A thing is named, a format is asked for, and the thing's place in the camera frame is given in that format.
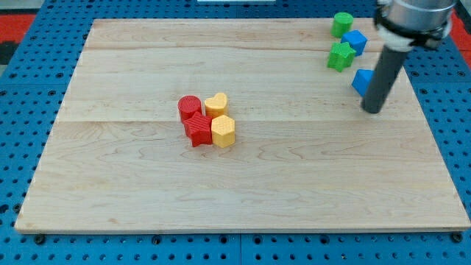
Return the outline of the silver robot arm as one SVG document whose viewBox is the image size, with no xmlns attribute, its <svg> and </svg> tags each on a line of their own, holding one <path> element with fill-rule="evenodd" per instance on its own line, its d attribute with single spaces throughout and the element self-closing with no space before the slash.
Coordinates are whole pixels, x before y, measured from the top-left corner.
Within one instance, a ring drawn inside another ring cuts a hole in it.
<svg viewBox="0 0 471 265">
<path fill-rule="evenodd" d="M 374 24 L 387 48 L 438 49 L 449 35 L 456 0 L 377 0 Z"/>
</svg>

